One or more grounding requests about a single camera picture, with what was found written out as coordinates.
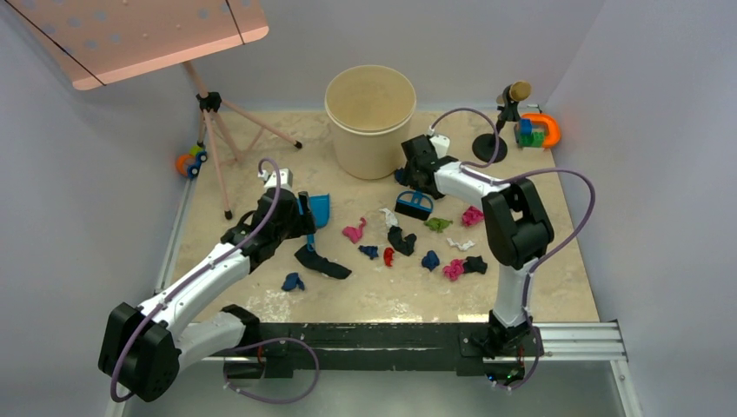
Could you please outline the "blue dustpan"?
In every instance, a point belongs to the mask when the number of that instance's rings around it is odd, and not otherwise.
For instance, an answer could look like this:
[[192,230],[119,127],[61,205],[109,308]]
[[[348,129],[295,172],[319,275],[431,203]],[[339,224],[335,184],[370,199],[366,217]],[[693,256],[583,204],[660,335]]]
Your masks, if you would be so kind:
[[306,244],[301,247],[295,255],[304,253],[315,253],[315,233],[324,228],[330,218],[329,195],[310,196],[308,192],[301,191],[297,197],[299,217],[299,236],[306,237]]

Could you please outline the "blue hand brush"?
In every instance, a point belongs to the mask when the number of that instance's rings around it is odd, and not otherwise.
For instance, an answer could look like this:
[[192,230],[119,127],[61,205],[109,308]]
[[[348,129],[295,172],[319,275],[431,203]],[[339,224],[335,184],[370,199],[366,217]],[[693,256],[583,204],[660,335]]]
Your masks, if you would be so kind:
[[421,221],[429,219],[434,209],[433,199],[420,191],[401,192],[395,201],[395,212]]

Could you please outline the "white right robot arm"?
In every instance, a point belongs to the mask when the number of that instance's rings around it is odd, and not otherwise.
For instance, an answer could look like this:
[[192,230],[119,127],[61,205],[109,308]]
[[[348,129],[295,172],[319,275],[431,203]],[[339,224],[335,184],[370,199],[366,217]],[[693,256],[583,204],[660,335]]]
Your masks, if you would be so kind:
[[534,267],[554,239],[535,185],[527,179],[496,179],[452,156],[438,156],[425,135],[401,147],[406,158],[402,180],[410,188],[434,198],[453,196],[482,211],[499,279],[488,333],[474,344],[491,358],[518,354],[532,333],[529,297]]

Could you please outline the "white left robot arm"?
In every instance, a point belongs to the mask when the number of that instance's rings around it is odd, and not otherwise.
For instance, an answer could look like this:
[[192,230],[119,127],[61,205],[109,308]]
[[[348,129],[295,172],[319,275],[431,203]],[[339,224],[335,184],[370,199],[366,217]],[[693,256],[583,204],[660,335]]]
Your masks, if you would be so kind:
[[315,233],[309,193],[271,187],[257,207],[221,237],[204,260],[160,294],[109,315],[99,369],[110,377],[110,397],[161,397],[186,367],[212,354],[247,355],[266,345],[259,319],[229,305],[208,321],[194,319],[226,289],[270,259],[288,239]]

